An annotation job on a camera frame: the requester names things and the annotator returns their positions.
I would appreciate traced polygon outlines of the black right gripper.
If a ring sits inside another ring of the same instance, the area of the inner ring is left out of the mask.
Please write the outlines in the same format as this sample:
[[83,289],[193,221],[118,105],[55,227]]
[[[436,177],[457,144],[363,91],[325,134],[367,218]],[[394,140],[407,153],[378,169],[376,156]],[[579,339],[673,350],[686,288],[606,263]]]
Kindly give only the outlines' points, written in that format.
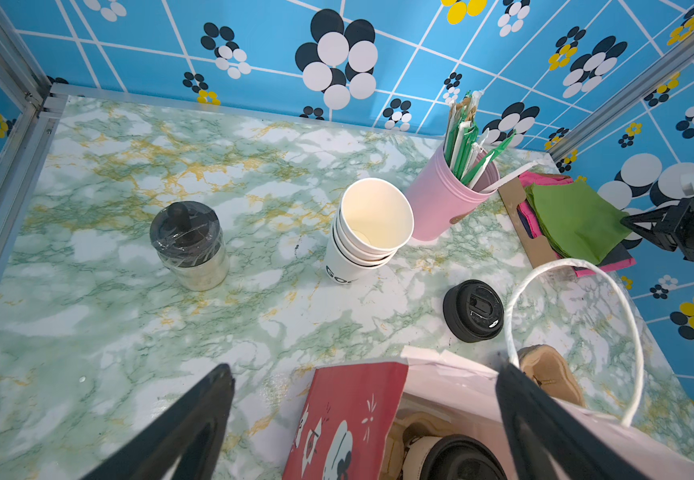
[[645,213],[623,217],[620,223],[660,249],[679,250],[683,259],[694,261],[694,198],[684,198]]

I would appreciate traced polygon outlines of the white paper coffee cup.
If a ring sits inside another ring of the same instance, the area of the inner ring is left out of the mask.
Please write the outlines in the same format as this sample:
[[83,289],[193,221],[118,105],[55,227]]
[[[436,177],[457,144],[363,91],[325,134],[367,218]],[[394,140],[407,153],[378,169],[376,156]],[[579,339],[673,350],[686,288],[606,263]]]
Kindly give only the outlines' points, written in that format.
[[402,467],[402,478],[404,480],[428,478],[428,470],[432,466],[435,457],[432,451],[441,440],[442,438],[439,436],[424,436],[410,442]]

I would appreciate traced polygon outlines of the black cup lid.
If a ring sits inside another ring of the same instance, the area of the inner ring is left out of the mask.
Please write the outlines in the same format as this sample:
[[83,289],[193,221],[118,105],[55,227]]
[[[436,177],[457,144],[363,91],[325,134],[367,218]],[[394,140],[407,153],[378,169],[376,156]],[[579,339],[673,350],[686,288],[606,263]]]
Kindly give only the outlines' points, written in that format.
[[437,440],[422,463],[423,480],[506,480],[501,463],[484,444],[466,435]]

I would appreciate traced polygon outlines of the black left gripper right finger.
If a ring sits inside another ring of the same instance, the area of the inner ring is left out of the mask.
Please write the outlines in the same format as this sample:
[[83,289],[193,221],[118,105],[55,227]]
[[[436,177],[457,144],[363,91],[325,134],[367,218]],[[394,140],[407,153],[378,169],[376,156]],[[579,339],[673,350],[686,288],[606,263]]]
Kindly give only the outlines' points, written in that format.
[[647,479],[601,437],[518,367],[504,362],[495,384],[502,422],[520,479]]

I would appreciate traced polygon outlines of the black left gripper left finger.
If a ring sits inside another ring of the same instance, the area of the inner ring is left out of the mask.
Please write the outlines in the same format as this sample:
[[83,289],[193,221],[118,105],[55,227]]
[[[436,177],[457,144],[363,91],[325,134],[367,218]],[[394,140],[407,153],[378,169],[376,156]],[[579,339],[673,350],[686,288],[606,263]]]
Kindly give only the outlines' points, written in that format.
[[225,438],[235,393],[219,364],[87,479],[210,479]]

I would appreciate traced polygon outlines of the red white paper gift bag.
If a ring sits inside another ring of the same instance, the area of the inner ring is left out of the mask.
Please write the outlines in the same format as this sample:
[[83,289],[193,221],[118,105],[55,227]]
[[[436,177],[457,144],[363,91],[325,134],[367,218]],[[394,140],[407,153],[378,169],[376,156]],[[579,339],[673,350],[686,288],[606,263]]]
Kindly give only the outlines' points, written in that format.
[[[515,305],[502,303],[504,326],[497,337],[506,342],[504,362],[521,370],[512,327]],[[447,351],[407,347],[396,361],[318,369],[284,477],[380,479],[386,438],[394,420],[424,412],[450,422],[453,435],[466,435],[484,444],[501,463],[507,479],[520,479],[496,397],[499,367],[490,368]],[[640,464],[647,479],[694,479],[694,461],[632,427],[644,377],[644,355],[637,352],[633,394],[620,419],[554,399],[594,429],[601,428],[603,440],[628,461]]]

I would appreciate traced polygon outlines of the brown pulp cup carrier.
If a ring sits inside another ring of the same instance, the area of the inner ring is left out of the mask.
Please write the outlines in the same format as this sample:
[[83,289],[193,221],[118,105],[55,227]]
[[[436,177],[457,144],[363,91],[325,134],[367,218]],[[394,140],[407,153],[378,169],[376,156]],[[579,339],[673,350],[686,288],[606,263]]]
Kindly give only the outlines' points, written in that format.
[[549,345],[518,351],[520,369],[553,398],[585,407],[583,391],[564,357]]

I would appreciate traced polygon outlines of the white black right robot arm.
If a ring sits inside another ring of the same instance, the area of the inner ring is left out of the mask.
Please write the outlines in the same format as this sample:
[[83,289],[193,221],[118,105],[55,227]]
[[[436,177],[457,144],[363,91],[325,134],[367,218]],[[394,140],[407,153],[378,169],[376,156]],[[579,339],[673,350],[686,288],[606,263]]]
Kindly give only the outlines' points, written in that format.
[[670,252],[679,250],[685,260],[694,262],[694,198],[625,216],[620,223],[656,247]]

